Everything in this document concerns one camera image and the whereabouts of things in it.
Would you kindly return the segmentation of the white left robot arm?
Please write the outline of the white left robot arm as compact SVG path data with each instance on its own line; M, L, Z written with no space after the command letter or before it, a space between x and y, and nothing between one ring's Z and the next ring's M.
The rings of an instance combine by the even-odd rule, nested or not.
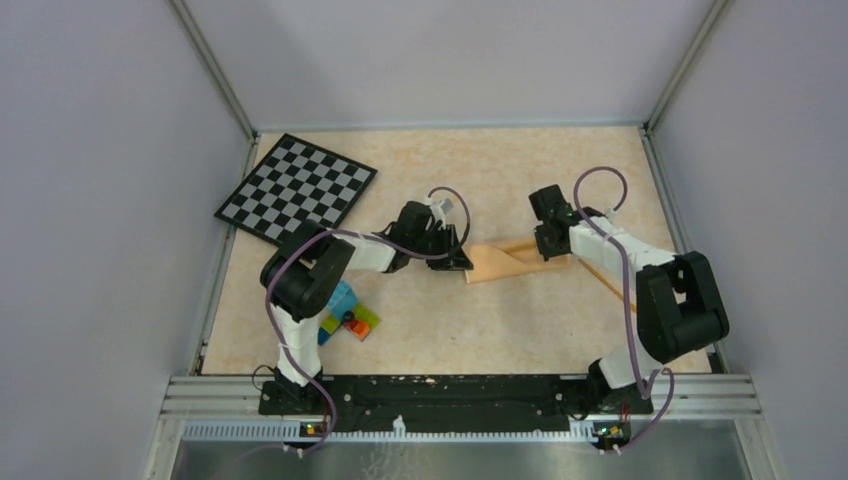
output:
M274 378L263 385L270 402L285 402L302 414L319 404L322 315L342 315L337 304L344 296L337 288L346 271L391 274L412 259L436 271L472 269L463 250L468 235L447 219L452 208L449 199L427 197L407 202L398 218L379 232L329 229L314 220L294 230L260 275L280 350Z

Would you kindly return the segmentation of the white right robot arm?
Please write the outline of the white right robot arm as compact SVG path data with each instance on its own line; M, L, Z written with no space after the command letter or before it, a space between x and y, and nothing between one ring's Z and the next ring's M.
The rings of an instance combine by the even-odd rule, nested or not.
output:
M534 237L544 260L572 255L622 281L628 343L590 365L586 397L594 409L614 411L626 400L627 388L729 334L705 255L649 245L593 208L573 208L557 185L530 194L529 202L540 222Z

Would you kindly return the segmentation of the orange cloth napkin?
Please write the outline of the orange cloth napkin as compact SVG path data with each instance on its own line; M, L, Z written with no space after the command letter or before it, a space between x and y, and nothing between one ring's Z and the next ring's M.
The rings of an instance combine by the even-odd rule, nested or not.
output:
M551 258L545 262L538 250L506 253L492 246L493 243L471 245L467 256L474 264L472 271L465 271L467 284L477 284L518 277L543 271L558 270L569 266L570 254Z

